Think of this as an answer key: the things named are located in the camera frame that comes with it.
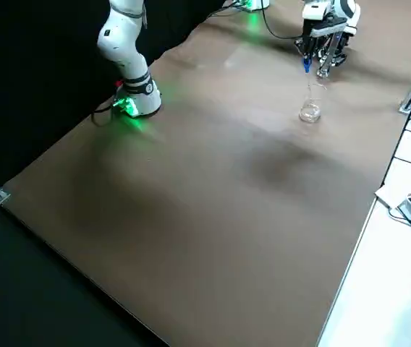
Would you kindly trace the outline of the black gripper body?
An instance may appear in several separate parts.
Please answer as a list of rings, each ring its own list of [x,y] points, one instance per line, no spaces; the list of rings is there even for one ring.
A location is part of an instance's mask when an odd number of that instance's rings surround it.
[[[316,20],[303,19],[303,24],[302,24],[302,39],[303,40],[310,40],[311,30],[313,29],[316,23],[317,23]]]
[[[327,17],[321,21],[317,21],[311,31],[311,38],[319,38],[342,32],[347,26],[347,19],[343,17]]]

